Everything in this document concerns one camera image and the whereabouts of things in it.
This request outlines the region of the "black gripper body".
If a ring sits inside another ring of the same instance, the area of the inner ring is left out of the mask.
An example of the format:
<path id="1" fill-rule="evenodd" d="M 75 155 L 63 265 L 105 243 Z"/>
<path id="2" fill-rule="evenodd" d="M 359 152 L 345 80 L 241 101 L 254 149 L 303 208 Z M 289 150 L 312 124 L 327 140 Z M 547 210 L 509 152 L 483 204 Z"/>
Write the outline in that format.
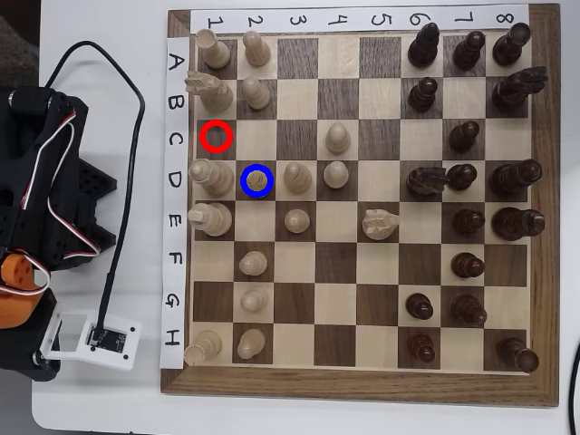
<path id="1" fill-rule="evenodd" d="M 45 360 L 40 352 L 56 299 L 47 289 L 29 319 L 20 326 L 2 329 L 1 368 L 19 372 L 36 382 L 48 382 L 60 371 L 59 360 Z"/>

